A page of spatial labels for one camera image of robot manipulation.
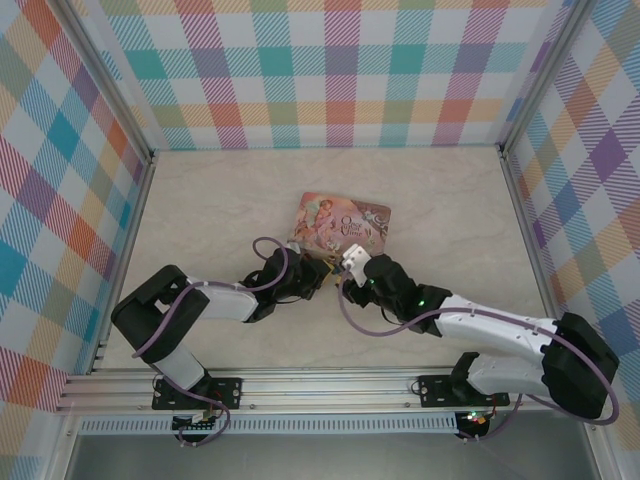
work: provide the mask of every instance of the book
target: book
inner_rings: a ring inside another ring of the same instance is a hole
[[[335,195],[302,195],[289,242],[315,258],[338,264],[353,244],[372,257],[384,251],[391,209]]]

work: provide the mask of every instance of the marble floor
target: marble floor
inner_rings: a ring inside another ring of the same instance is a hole
[[[417,282],[544,315],[492,147],[162,153],[123,296],[170,263],[200,279],[244,278],[263,265],[252,240],[286,240],[306,191],[390,206],[385,251]],[[390,327],[375,307],[350,310],[370,329]],[[256,324],[200,321],[185,342],[210,368],[453,365],[478,349],[409,331],[364,336],[341,316],[332,285]],[[131,353],[114,328],[102,366],[141,367]]]

